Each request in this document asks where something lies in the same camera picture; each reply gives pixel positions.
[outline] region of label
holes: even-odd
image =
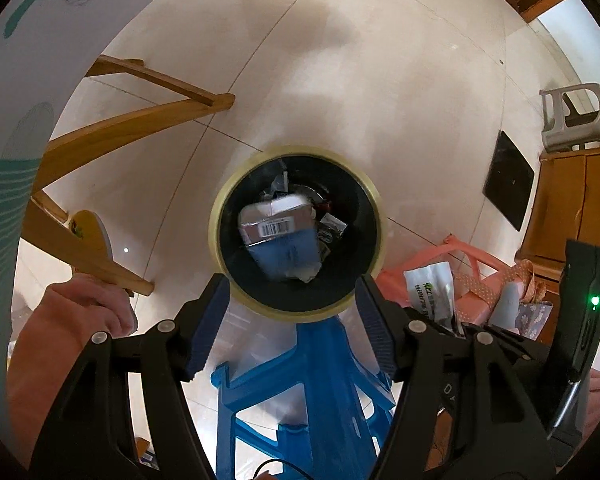
[[[285,216],[284,218],[275,218],[266,220],[258,224],[258,234],[260,238],[268,238],[270,236],[280,236],[292,233],[296,230],[294,218]]]
[[[418,293],[418,299],[420,300],[421,313],[427,316],[430,320],[434,320],[436,301],[433,297],[433,285],[431,283],[424,283],[424,286],[416,285],[415,289]]]

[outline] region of screw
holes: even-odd
[[[176,328],[176,324],[171,319],[165,319],[158,323],[158,331],[165,334],[171,332],[174,328]]]
[[[475,338],[478,340],[478,343],[482,343],[483,345],[493,343],[493,336],[488,332],[480,332]]]
[[[107,340],[106,332],[96,332],[91,336],[91,342],[99,345],[100,343],[104,343]]]
[[[427,325],[424,323],[424,321],[417,319],[409,322],[409,330],[415,332],[416,334],[422,334],[426,329]]]

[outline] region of white packet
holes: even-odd
[[[449,262],[405,270],[404,279],[413,308],[444,328],[462,334],[456,320],[454,277]]]

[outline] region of black cable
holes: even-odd
[[[314,480],[314,478],[312,476],[309,476],[308,473],[305,473],[304,471],[302,471],[302,469],[300,469],[297,465],[293,465],[291,462],[287,462],[286,460],[282,460],[281,458],[272,458],[270,460],[265,460],[262,464],[260,464],[258,466],[258,468],[256,469],[256,472],[253,474],[253,478],[256,479],[258,477],[258,473],[260,472],[260,470],[266,466],[267,464],[270,464],[272,462],[280,462],[283,463],[284,465],[288,465],[291,469],[295,469],[296,471],[298,471],[302,476],[304,476],[306,478],[306,480]]]

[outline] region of white wall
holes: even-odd
[[[542,14],[546,27],[583,83],[600,83],[600,28],[580,0],[564,0]]]

